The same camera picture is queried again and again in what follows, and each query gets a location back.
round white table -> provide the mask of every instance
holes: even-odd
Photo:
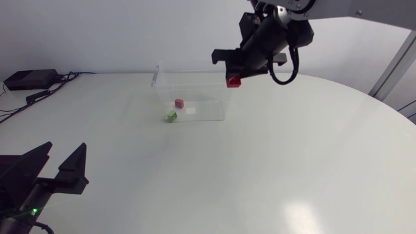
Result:
[[[39,222],[59,234],[416,233],[416,127],[387,105],[264,75],[233,90],[226,121],[166,123],[151,77],[83,75],[0,125],[0,154],[52,141],[42,177],[87,144],[90,184],[54,194]]]

blue cable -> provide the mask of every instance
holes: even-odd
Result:
[[[415,114],[410,115],[408,118],[411,118],[411,117],[413,117],[413,116],[415,116],[415,115],[416,115],[416,113],[415,113]]]
[[[86,72],[83,72],[83,71],[78,71],[78,72],[70,72],[70,73],[68,73],[68,74],[65,74],[65,75],[72,75],[72,74],[96,74],[95,72],[88,72],[88,71],[86,71]]]
[[[416,102],[416,100],[415,101],[412,101],[411,103],[409,103],[409,104],[405,105],[404,107],[398,109],[397,111],[401,111],[401,110],[405,109],[406,107],[410,106],[411,104],[413,104],[415,102]]]

black cable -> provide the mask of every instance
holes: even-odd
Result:
[[[50,97],[50,96],[52,96],[55,92],[57,92],[58,90],[60,90],[66,83],[68,83],[68,82],[70,82],[70,81],[72,81],[72,80],[74,80],[75,78],[77,78],[80,74],[82,74],[82,73],[73,73],[72,71],[70,72],[70,73],[68,73],[68,74],[66,74],[66,75],[64,75],[63,77],[66,77],[65,78],[65,80],[63,80],[63,82],[61,82],[60,84],[59,84],[59,86],[58,87],[56,87],[56,89],[53,89],[53,90],[50,90],[50,93],[48,94],[48,95],[46,95],[46,96],[44,96],[44,97],[41,97],[40,99],[37,99],[36,101],[34,101],[33,103],[31,103],[31,104],[27,104],[27,105],[25,105],[25,106],[23,106],[23,107],[20,107],[20,108],[16,108],[16,109],[14,109],[14,110],[10,110],[10,111],[14,111],[13,113],[8,113],[8,114],[3,114],[3,115],[0,115],[0,117],[2,117],[2,116],[7,116],[6,118],[4,118],[4,119],[2,119],[2,120],[0,120],[0,124],[1,123],[3,123],[4,121],[6,121],[6,120],[8,120],[9,118],[11,118],[13,115],[15,115],[15,114],[17,114],[17,113],[19,113],[19,112],[21,112],[21,111],[24,111],[27,107],[30,107],[31,105],[33,105],[33,104],[35,104],[35,103],[38,103],[39,101],[41,101],[41,100],[43,100],[43,99],[45,99],[45,98],[48,98],[48,97]]]
[[[35,222],[34,226],[42,228],[42,230],[46,230],[47,234],[55,234],[53,230],[46,224]]]
[[[273,56],[269,56],[268,61],[267,61],[267,67],[268,67],[268,71],[270,72],[270,76],[272,76],[273,81],[278,83],[279,85],[287,85],[289,83],[291,83],[294,78],[296,78],[296,76],[298,75],[298,70],[299,70],[299,53],[298,53],[298,48],[289,48],[289,52],[291,54],[291,58],[292,58],[292,63],[293,63],[293,71],[292,71],[292,75],[291,77],[287,80],[287,81],[280,81],[277,77],[276,74],[274,74],[274,69],[273,69]]]
[[[409,103],[409,104],[405,105],[404,107],[398,109],[397,111],[401,111],[401,110],[405,109],[406,107],[410,106],[411,104],[413,104],[415,102],[416,102],[416,100],[415,101],[412,101],[411,103]]]
[[[0,97],[3,95],[3,94],[5,94],[6,93],[6,90],[5,90],[5,84],[3,83],[3,92],[0,94]]]

black device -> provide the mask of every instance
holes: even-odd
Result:
[[[51,147],[48,142],[24,155],[0,155],[0,234],[28,234],[33,226],[48,230],[36,220],[52,194],[82,194],[89,183],[85,143],[59,166],[54,179],[37,178]]]
[[[233,79],[267,72],[270,72],[275,82],[286,85],[298,72],[298,48],[310,44],[314,32],[307,20],[284,22],[279,16],[279,11],[283,11],[283,8],[258,0],[250,2],[255,12],[244,13],[240,20],[240,47],[233,50],[215,49],[212,54],[213,64],[225,61],[229,87],[232,87]],[[288,81],[279,81],[274,75],[273,63],[281,66],[287,62],[286,54],[280,53],[286,46],[289,46],[294,69]]]
[[[47,89],[58,75],[55,69],[17,71],[4,81],[9,90]]]

clear plastic bin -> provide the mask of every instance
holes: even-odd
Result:
[[[166,115],[176,111],[174,122],[225,120],[231,99],[225,67],[210,62],[160,62],[151,86],[163,102]],[[175,100],[183,100],[183,108]]]

